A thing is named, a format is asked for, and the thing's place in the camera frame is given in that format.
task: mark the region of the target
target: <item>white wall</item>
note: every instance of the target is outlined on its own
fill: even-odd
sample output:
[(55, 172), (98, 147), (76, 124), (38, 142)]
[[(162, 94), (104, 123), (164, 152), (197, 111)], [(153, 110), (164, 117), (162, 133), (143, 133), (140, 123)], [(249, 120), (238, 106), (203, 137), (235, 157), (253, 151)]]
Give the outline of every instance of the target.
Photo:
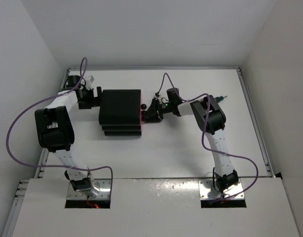
[(278, 0), (244, 76), (303, 236), (303, 0)]
[(275, 0), (21, 0), (61, 65), (242, 65)]
[[(62, 76), (20, 0), (0, 0), (0, 236), (19, 180), (34, 173), (8, 156), (8, 127), (28, 105), (56, 93)], [(37, 163), (41, 149), (34, 111), (16, 125), (11, 149), (21, 160)]]

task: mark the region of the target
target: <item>black object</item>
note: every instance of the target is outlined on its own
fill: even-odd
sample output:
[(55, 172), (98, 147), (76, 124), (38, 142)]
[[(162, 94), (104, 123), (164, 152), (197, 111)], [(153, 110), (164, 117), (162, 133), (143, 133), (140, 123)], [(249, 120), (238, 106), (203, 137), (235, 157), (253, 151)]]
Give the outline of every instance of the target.
[(223, 175), (223, 177), (216, 174), (216, 186), (219, 188), (221, 193), (234, 184), (238, 184), (238, 175), (236, 170), (233, 170), (232, 174)]
[(177, 93), (173, 88), (167, 90), (168, 103), (160, 103), (158, 98), (154, 97), (149, 108), (146, 111), (142, 111), (142, 120), (145, 123), (161, 122), (163, 120), (163, 115), (167, 113), (173, 113), (180, 117), (178, 105), (182, 104), (182, 100)]
[(142, 109), (142, 110), (147, 109), (147, 105), (145, 105), (145, 104), (141, 104), (141, 109)]
[(92, 188), (91, 181), (88, 178), (81, 180), (71, 180), (71, 185), (75, 191), (90, 190)]
[[(75, 141), (75, 134), (66, 107), (39, 109), (34, 115), (40, 146), (49, 152), (63, 149), (69, 151)], [(57, 123), (57, 127), (48, 128), (53, 122)]]
[(220, 103), (220, 102), (223, 101), (226, 97), (227, 97), (227, 95), (226, 95), (226, 96), (218, 96), (218, 97), (215, 97), (215, 101), (216, 101), (217, 103)]
[(216, 188), (215, 188), (215, 167), (213, 167), (212, 183), (213, 183), (213, 188), (214, 188), (214, 190), (218, 192), (218, 190), (216, 190)]
[(243, 200), (201, 200), (201, 208), (235, 208), (235, 207), (247, 207), (246, 201)]
[(275, 177), (276, 177), (276, 178), (281, 178), (281, 179), (283, 179), (283, 176), (282, 176), (281, 172), (275, 174)]
[(103, 90), (99, 124), (106, 136), (140, 136), (141, 90)]
[[(64, 90), (71, 90), (80, 80), (80, 76), (68, 76), (62, 88)], [(82, 109), (91, 109), (92, 107), (98, 107), (101, 104), (102, 90), (101, 87), (97, 87), (97, 97), (94, 97), (93, 89), (86, 89), (85, 85), (80, 84), (75, 90), (78, 99), (78, 107)]]
[[(89, 200), (91, 205), (98, 205), (98, 209), (109, 209), (109, 200)], [(65, 208), (92, 208), (86, 200), (66, 200)]]

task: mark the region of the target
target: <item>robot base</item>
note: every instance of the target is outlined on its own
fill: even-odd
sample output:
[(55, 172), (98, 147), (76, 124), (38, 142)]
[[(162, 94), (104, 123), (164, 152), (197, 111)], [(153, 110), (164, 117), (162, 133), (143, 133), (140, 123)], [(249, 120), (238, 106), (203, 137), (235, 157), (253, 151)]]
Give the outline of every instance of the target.
[[(96, 186), (100, 187), (99, 195), (90, 198), (88, 201), (91, 205), (98, 205), (98, 208), (110, 208), (110, 188), (111, 180), (96, 179)], [(81, 192), (76, 192), (69, 183), (65, 208), (93, 208), (87, 203), (87, 196)]]
[[(212, 179), (200, 179), (199, 190), (202, 208), (247, 207), (244, 193), (240, 193), (231, 199), (218, 201), (222, 194), (214, 189)], [(230, 186), (227, 190), (224, 190), (223, 194), (227, 198), (241, 191), (243, 191), (243, 188), (241, 180), (239, 180), (237, 185)]]

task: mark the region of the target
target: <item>metal bracket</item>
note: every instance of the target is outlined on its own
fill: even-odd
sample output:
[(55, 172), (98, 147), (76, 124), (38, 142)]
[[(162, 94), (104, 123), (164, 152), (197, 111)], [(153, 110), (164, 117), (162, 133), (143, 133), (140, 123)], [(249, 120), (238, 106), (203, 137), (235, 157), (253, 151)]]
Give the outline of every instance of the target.
[[(110, 200), (111, 181), (109, 179), (96, 179), (96, 186), (100, 187), (99, 195), (95, 198), (92, 197), (90, 200), (107, 201)], [(69, 183), (67, 191), (67, 200), (82, 201), (87, 200), (87, 196), (81, 192), (76, 192), (72, 185)]]
[[(199, 180), (199, 190), (201, 200), (215, 200), (221, 197), (221, 193), (216, 191), (213, 187), (212, 179), (200, 179)], [(232, 185), (228, 189), (224, 190), (224, 197), (231, 196), (243, 191), (241, 180), (238, 181), (237, 185)], [(229, 199), (231, 200), (245, 200), (245, 194), (240, 193), (237, 196)]]

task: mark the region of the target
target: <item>metal frame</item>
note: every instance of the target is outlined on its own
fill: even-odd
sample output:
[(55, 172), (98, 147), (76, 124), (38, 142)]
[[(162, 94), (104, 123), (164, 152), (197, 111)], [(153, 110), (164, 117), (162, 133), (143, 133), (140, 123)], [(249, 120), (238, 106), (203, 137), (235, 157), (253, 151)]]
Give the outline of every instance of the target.
[(248, 106), (248, 110), (249, 110), (249, 113), (250, 113), (252, 124), (254, 126), (255, 133), (257, 135), (257, 140), (258, 140), (258, 143), (259, 143), (259, 147), (260, 147), (262, 156), (263, 156), (264, 161), (265, 161), (266, 169), (269, 173), (269, 176), (274, 177), (274, 172), (273, 172), (273, 169), (272, 169), (272, 165), (271, 165), (271, 162), (270, 162), (270, 159), (269, 159), (269, 156), (268, 156), (268, 152), (267, 152), (266, 147), (265, 147), (264, 139), (262, 137), (262, 134), (261, 134), (261, 131), (260, 131), (260, 128), (259, 128), (259, 125), (258, 125), (258, 121), (257, 121), (257, 117), (256, 117), (256, 114), (255, 114), (254, 108), (253, 108), (252, 98), (251, 98), (249, 87), (247, 85), (246, 80), (244, 79), (244, 76), (242, 74), (242, 70), (240, 68), (237, 68), (237, 74), (238, 74), (238, 77), (239, 77), (241, 88), (244, 92), (244, 96), (245, 96), (245, 99), (246, 99), (246, 104)]
[[(265, 166), (267, 168), (269, 177), (274, 177), (272, 165), (271, 165), (271, 162), (268, 157), (268, 152), (266, 150), (264, 140), (263, 140), (263, 137), (262, 137), (262, 134), (261, 134), (258, 122), (257, 122), (257, 118), (256, 118), (256, 115), (255, 115), (255, 112), (253, 109), (251, 94), (250, 94), (248, 85), (244, 79), (244, 76), (242, 75), (242, 71), (239, 67), (133, 67), (133, 68), (129, 68), (129, 67), (124, 67), (124, 68), (123, 67), (117, 67), (117, 68), (115, 68), (115, 67), (89, 67), (89, 68), (87, 68), (87, 71), (96, 71), (96, 70), (102, 70), (102, 71), (104, 71), (104, 70), (188, 70), (188, 69), (189, 70), (190, 69), (193, 69), (193, 70), (236, 69), (237, 70), (238, 78), (239, 78), (239, 81), (240, 81), (240, 84), (241, 84), (241, 87), (242, 87), (242, 90), (243, 90), (243, 93), (244, 93), (244, 96), (246, 99), (246, 104), (248, 106), (248, 110), (249, 110), (250, 117), (251, 117), (254, 129), (255, 129), (255, 133), (257, 135), (259, 147), (261, 149), (261, 152), (262, 152), (262, 155), (263, 155), (263, 158), (265, 161)], [(63, 77), (63, 80), (62, 80), (61, 88), (64, 86), (64, 82), (65, 82), (67, 76), (69, 76), (70, 71), (75, 71), (75, 70), (79, 70), (79, 67), (71, 67), (71, 68), (67, 69), (67, 71)], [(42, 149), (38, 164), (45, 165), (47, 162), (47, 157), (48, 157), (48, 150)], [(44, 174), (44, 168), (37, 168), (34, 178), (43, 178), (43, 174)], [(20, 184), (21, 184), (21, 182), (28, 183), (29, 181), (22, 180), (22, 181), (20, 181)], [(2, 237), (11, 237), (12, 236), (18, 215), (20, 213), (24, 194), (25, 194), (24, 189), (21, 190), (21, 195), (17, 196), (17, 194), (16, 194), (16, 197), (14, 198), (14, 202), (12, 204), (6, 225), (3, 230)]]
[(29, 180), (20, 180), (17, 192), (15, 194), (11, 210), (8, 215), (8, 219), (4, 226), (4, 230), (1, 237), (12, 237), (13, 230), (17, 223), (17, 219), (21, 210), (24, 195), (27, 190)]

